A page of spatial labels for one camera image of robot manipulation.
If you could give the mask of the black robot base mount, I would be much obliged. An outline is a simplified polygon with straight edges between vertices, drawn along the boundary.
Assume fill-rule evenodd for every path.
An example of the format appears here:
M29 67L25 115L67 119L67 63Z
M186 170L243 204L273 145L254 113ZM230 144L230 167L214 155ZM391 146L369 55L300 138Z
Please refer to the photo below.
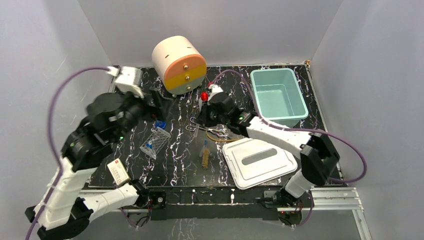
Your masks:
M136 225L147 220L174 219L262 219L280 221L288 227L306 223L315 206L311 192L299 198L280 186L255 186L240 190L230 186L150 187L146 206L124 206L127 214L141 214Z

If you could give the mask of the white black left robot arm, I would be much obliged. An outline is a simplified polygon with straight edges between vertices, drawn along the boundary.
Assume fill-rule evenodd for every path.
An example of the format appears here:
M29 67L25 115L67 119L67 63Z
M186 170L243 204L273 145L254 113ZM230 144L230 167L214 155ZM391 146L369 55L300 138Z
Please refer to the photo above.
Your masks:
M106 92L86 107L86 117L69 134L59 153L58 168L39 204L25 215L38 224L42 240L67 240L78 236L95 219L126 206L144 208L150 191L139 180L131 180L106 193L80 197L86 181L113 153L118 143L140 122L165 121L173 100L157 88L147 96L132 92Z

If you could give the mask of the test tube with blue cap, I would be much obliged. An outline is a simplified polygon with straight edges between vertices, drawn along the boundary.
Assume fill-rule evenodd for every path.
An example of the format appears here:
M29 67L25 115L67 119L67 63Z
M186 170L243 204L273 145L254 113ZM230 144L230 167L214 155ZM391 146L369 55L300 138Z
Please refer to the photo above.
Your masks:
M193 136L196 138L198 136L198 133L199 133L199 128L196 127L194 130Z

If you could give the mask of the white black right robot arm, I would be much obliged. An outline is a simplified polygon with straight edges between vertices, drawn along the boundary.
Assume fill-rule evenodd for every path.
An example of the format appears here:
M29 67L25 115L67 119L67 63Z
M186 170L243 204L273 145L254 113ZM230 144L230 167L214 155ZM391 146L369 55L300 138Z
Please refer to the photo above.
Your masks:
M206 127L222 124L237 135L266 142L285 150L300 160L301 168L281 188L279 202L295 207L302 195L315 186L323 186L340 159L325 132L307 133L305 129L287 129L266 124L251 111L238 108L226 92L203 92L197 121Z

